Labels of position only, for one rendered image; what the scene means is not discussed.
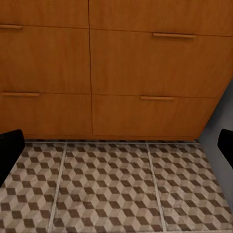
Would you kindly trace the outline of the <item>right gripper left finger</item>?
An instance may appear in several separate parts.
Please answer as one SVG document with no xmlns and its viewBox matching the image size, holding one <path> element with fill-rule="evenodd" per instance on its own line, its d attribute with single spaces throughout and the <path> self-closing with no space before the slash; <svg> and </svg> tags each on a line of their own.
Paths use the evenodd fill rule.
<svg viewBox="0 0 233 233">
<path fill-rule="evenodd" d="M 21 129 L 0 134 L 0 187 L 25 148 Z"/>
</svg>

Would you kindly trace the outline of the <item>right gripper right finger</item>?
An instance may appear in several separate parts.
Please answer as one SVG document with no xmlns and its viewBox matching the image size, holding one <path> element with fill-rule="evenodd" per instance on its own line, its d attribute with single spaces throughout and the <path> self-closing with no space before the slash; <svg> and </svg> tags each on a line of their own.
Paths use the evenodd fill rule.
<svg viewBox="0 0 233 233">
<path fill-rule="evenodd" d="M 218 138 L 217 145 L 233 168 L 233 131 L 222 129 Z"/>
</svg>

